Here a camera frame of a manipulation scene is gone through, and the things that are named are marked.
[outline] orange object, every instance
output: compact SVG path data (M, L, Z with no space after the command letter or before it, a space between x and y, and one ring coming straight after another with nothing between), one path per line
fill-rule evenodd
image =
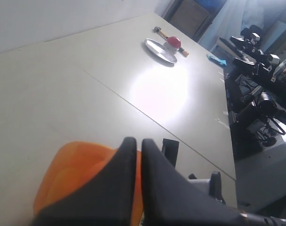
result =
M179 49L181 47L181 41L179 38L175 37L175 36L171 36L167 39L167 42L173 46L174 48Z
M34 214L65 198L95 177L116 150L100 144L72 142L60 148L51 162L33 204ZM137 226L143 212L141 152L137 151L136 181L131 225Z

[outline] desk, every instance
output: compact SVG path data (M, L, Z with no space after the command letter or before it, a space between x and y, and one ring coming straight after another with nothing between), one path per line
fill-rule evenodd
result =
M209 178L221 171L84 71L72 55L58 51L65 39L56 42L0 54L0 226L28 224L50 162L74 140L118 147L134 136L140 149L146 137L158 147L163 138L175 139L180 141L176 169L184 177ZM116 63L104 63L104 71ZM223 172L222 186L226 202L236 207L235 181Z
M143 45L164 43L155 26L182 41L190 55L176 54L174 66L162 64ZM47 43L157 124L236 178L228 129L222 69L209 52L156 14L75 34Z

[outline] blue object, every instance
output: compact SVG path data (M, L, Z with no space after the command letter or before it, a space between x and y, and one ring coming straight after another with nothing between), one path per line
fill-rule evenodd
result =
M219 65L219 66L221 66L221 67L226 67L226 66L227 66L227 62L226 62L225 60L221 60L221 59L219 59L219 58L217 58L217 57L215 57L215 56L213 56L213 55L207 54L207 58L208 58L210 61L216 63L217 65Z

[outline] white wall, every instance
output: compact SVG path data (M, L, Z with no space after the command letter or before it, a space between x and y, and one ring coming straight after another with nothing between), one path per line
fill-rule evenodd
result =
M0 52L156 12L170 0L0 0Z

